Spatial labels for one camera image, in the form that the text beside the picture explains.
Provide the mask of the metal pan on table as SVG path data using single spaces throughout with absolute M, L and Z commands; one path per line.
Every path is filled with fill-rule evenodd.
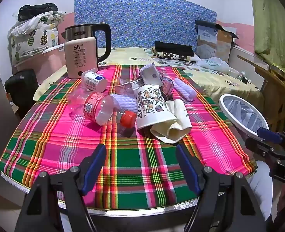
M 277 68 L 276 66 L 270 64 L 270 70 L 283 82 L 285 82 L 285 73 L 281 69 Z

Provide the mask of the blue floral mattress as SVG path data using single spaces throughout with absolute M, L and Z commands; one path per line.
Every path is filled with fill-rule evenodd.
M 186 0 L 74 0 L 74 23 L 106 23 L 112 47 L 149 48 L 155 41 L 195 47 L 195 21 L 217 13 Z

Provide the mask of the plaid pink green tablecloth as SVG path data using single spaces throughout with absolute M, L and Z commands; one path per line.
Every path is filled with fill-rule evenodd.
M 221 174 L 251 175 L 253 156 L 218 105 L 180 68 L 159 71 L 179 78 L 196 91 L 185 107 L 192 129 L 181 141 L 204 165 Z M 105 165 L 96 186 L 84 198 L 98 210 L 148 210 L 195 198 L 185 182 L 174 145 L 155 138 L 148 128 L 121 134 L 114 119 L 100 127 L 70 113 L 67 95 L 80 80 L 63 75 L 34 104 L 20 122 L 0 157 L 0 172 L 31 188 L 38 174 L 58 174 L 90 156 L 102 143 Z

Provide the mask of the white blue yogurt cup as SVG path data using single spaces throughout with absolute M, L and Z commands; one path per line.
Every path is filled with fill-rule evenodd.
M 90 91 L 104 92 L 107 87 L 107 79 L 92 70 L 82 73 L 82 86 Z

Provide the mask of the white round trash bin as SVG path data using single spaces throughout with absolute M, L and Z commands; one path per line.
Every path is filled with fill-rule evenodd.
M 232 94 L 223 94 L 218 100 L 221 111 L 246 136 L 263 141 L 257 131 L 260 127 L 269 129 L 266 119 L 251 103 Z

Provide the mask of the black clothes on pile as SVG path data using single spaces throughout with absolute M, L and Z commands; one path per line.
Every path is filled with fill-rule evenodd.
M 18 11 L 18 21 L 25 21 L 45 12 L 57 11 L 58 7 L 54 3 L 39 5 L 24 5 Z

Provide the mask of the black steel electric kettle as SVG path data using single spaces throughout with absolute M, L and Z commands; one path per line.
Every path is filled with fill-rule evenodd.
M 96 32 L 105 34 L 105 52 L 101 56 L 98 55 Z M 111 28 L 106 23 L 70 26 L 65 28 L 61 35 L 65 39 L 66 46 L 72 45 L 74 51 L 81 50 L 85 53 L 86 61 L 91 66 L 98 66 L 111 53 Z

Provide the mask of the open cardboard box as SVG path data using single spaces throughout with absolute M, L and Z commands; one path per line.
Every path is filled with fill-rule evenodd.
M 236 28 L 222 27 L 220 24 L 203 20 L 195 21 L 197 31 L 196 54 L 201 59 L 217 57 L 229 61 L 232 44 L 239 39 Z

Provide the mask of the cream paper bag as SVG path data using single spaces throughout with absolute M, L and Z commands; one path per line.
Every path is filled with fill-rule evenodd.
M 174 144 L 182 140 L 191 131 L 192 124 L 185 104 L 181 99 L 167 101 L 166 106 L 175 119 L 154 124 L 150 131 L 162 142 Z

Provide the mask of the small clear plastic cup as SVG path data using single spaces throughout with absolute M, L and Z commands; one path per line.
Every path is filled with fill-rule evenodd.
M 138 89 L 144 85 L 145 84 L 142 78 L 138 78 L 136 80 L 116 86 L 115 93 L 118 95 L 123 95 L 126 97 L 136 99 L 138 94 Z

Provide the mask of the polka dot brown cloth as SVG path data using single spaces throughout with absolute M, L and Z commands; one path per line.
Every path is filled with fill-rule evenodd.
M 151 49 L 153 55 L 160 59 L 167 59 L 167 60 L 181 60 L 181 61 L 199 61 L 200 58 L 194 55 L 191 56 L 185 56 L 185 55 L 178 55 L 174 53 L 168 53 L 168 52 L 158 52 L 155 48 Z

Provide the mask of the wooden round table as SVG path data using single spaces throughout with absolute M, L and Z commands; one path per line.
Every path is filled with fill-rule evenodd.
M 285 130 L 285 84 L 274 73 L 238 55 L 239 59 L 251 64 L 255 72 L 264 78 L 261 92 L 264 97 L 263 115 L 272 131 Z

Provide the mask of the white plastic bag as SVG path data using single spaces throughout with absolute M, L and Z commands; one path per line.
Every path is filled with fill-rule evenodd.
M 201 59 L 200 61 L 197 61 L 196 64 L 200 67 L 226 73 L 226 74 L 230 70 L 230 66 L 225 61 L 217 57 Z

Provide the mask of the clear bottle red label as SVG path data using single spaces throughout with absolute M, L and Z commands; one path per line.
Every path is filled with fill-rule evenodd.
M 73 117 L 82 116 L 103 126 L 115 116 L 116 123 L 123 128 L 135 127 L 136 113 L 120 109 L 116 100 L 110 95 L 77 87 L 67 95 L 67 101 Z

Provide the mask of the black folded cloth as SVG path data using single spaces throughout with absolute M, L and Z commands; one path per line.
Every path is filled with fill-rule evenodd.
M 186 57 L 193 57 L 194 56 L 194 51 L 192 49 L 192 46 L 155 41 L 154 47 L 158 52 L 173 53 L 176 55 L 183 55 Z

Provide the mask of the yellow pineapple bed sheet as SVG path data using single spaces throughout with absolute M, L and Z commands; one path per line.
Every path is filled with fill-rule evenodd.
M 251 83 L 243 83 L 228 74 L 197 66 L 194 62 L 152 58 L 151 50 L 130 47 L 113 48 L 109 57 L 100 62 L 100 67 L 111 65 L 146 65 L 154 63 L 157 67 L 177 67 L 182 69 L 207 95 L 218 102 L 223 94 L 233 94 L 243 98 L 260 111 L 264 106 L 264 97 L 260 90 Z

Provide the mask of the white foam net sleeve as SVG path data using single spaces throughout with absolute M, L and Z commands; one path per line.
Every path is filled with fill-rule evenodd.
M 173 80 L 174 88 L 187 101 L 192 102 L 196 98 L 196 91 L 179 78 Z
M 113 98 L 115 108 L 120 109 L 122 111 L 129 110 L 134 113 L 138 112 L 136 99 L 119 94 L 110 94 L 110 96 Z

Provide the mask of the pink thermos box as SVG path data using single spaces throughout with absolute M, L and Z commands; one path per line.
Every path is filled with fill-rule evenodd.
M 98 72 L 95 37 L 70 40 L 64 44 L 64 51 L 69 78 L 78 79 L 89 70 Z

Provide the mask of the patterned paper cup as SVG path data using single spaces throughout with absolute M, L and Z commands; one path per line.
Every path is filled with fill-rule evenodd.
M 159 85 L 144 85 L 137 93 L 137 129 L 176 120 L 166 106 Z

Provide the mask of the purple grape drink carton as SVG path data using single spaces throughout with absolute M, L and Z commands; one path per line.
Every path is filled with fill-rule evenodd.
M 154 63 L 147 64 L 139 70 L 139 75 L 145 85 L 158 85 L 161 87 L 162 77 Z

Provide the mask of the red drink can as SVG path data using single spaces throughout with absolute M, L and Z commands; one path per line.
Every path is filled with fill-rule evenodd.
M 165 101 L 172 100 L 173 88 L 174 88 L 173 81 L 168 77 L 163 77 L 162 78 L 161 92 L 162 92 L 162 96 L 163 96 Z

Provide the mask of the small bottle on bed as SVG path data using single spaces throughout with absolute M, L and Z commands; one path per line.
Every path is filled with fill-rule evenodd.
M 245 72 L 242 71 L 238 76 L 237 79 L 243 82 L 244 84 L 251 84 L 251 80 L 246 77 Z

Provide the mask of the green curtain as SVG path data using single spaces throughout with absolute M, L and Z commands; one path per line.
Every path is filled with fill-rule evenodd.
M 252 0 L 254 50 L 285 73 L 285 8 L 279 0 Z

